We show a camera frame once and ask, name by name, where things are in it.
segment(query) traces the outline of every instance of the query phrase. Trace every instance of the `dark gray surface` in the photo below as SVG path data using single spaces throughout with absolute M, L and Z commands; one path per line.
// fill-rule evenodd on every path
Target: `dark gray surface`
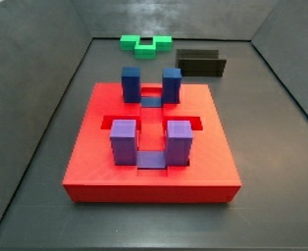
M 62 179 L 98 81 L 123 66 L 161 81 L 176 49 L 218 49 L 228 63 L 210 82 L 244 187 L 226 205 L 74 204 Z M 308 248 L 308 120 L 251 43 L 176 41 L 137 60 L 118 40 L 97 40 L 64 95 L 0 226 L 0 248 Z
M 252 40 L 277 0 L 74 0 L 93 37 Z
M 71 1 L 0 3 L 0 220 L 91 40 Z
M 280 1 L 253 44 L 308 114 L 308 1 Z

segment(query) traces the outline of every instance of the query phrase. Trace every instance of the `purple block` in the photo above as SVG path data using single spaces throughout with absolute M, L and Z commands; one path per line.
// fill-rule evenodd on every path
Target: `purple block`
M 166 165 L 188 166 L 194 137 L 190 122 L 169 121 L 166 136 Z
M 139 151 L 138 152 L 139 169 L 166 169 L 164 151 Z
M 135 166 L 138 162 L 137 120 L 114 120 L 110 133 L 117 166 Z

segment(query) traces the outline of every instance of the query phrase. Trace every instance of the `gray floor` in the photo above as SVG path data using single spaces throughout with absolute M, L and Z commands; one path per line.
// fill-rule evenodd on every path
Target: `gray floor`
M 60 182 L 93 86 L 123 66 L 161 81 L 177 48 L 228 59 L 222 78 L 185 82 L 209 84 L 244 187 L 228 205 L 74 204 Z M 0 225 L 4 247 L 308 247 L 308 120 L 251 43 L 176 41 L 154 61 L 118 40 L 93 43 Z

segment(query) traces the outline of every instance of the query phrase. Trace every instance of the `blue pillar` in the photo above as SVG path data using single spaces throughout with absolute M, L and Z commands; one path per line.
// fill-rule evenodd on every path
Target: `blue pillar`
M 141 103 L 141 68 L 125 67 L 122 72 L 125 103 Z
M 162 103 L 180 103 L 181 69 L 165 68 L 162 73 Z
M 169 121 L 165 159 L 168 166 L 188 166 L 193 144 L 193 130 L 189 121 Z
M 115 165 L 135 166 L 138 162 L 137 120 L 114 120 L 110 140 Z

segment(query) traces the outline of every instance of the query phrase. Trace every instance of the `gray wall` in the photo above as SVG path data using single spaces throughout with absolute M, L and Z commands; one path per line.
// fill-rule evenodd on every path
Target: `gray wall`
M 252 40 L 277 0 L 74 0 L 94 37 Z
M 0 3 L 0 220 L 91 41 L 70 0 Z
M 280 0 L 253 44 L 308 114 L 308 0 Z

